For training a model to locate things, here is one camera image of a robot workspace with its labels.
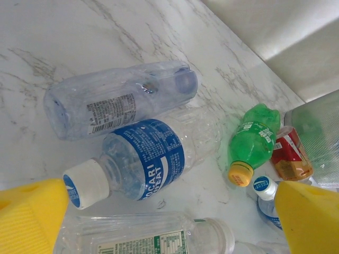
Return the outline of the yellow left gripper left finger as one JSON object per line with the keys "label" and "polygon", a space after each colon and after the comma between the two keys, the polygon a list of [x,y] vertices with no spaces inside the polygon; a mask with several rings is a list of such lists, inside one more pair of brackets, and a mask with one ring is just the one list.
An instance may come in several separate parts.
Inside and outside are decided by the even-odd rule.
{"label": "yellow left gripper left finger", "polygon": [[69,198],[61,179],[1,191],[1,253],[53,253]]}

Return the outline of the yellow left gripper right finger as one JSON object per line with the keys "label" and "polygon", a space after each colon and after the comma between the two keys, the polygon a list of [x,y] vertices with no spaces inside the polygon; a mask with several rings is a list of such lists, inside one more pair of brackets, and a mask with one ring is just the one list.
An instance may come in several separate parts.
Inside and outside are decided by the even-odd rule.
{"label": "yellow left gripper right finger", "polygon": [[291,253],[338,253],[338,193],[283,181],[275,208]]}

